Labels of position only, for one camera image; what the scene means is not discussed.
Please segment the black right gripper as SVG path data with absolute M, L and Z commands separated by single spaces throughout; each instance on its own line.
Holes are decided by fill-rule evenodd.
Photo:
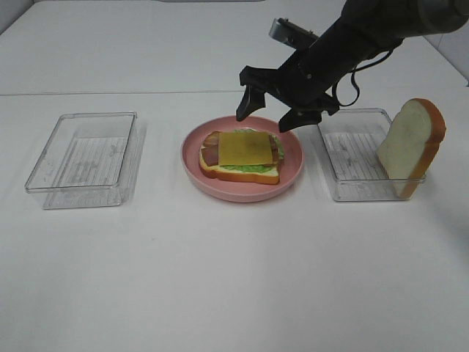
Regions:
M 281 133 L 322 122 L 321 111 L 334 114 L 339 110 L 337 99 L 326 94 L 326 88 L 316 81 L 301 62 L 309 51 L 296 50 L 277 69 L 246 66 L 240 72 L 240 84 L 245 92 L 236 109 L 236 120 L 243 121 L 253 112 L 265 107 L 269 94 L 291 109 L 278 121 Z

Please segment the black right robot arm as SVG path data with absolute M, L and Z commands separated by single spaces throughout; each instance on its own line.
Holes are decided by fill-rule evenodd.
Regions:
M 323 112 L 332 115 L 341 107 L 327 90 L 362 70 L 362 61 L 390 56 L 406 37 L 454 32 L 467 22 L 467 1 L 346 1 L 321 36 L 277 18 L 269 35 L 295 52 L 277 69 L 243 68 L 245 93 L 236 118 L 264 108 L 269 94 L 290 108 L 278 123 L 280 132 L 317 125 Z

